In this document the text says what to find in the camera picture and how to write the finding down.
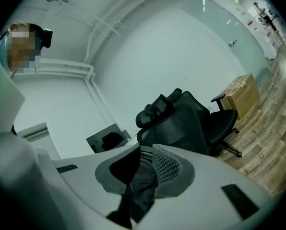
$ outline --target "person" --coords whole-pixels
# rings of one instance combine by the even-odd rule
[[[51,45],[52,31],[31,23],[13,23],[0,35],[0,62],[8,73],[29,67],[42,47]]]
[[[267,13],[265,12],[265,8],[261,9],[260,7],[258,7],[258,3],[254,3],[258,14],[263,17],[263,19],[270,24],[270,26],[272,26],[272,29],[276,32],[276,27],[273,25],[272,20],[270,19],[270,17],[267,15]]]

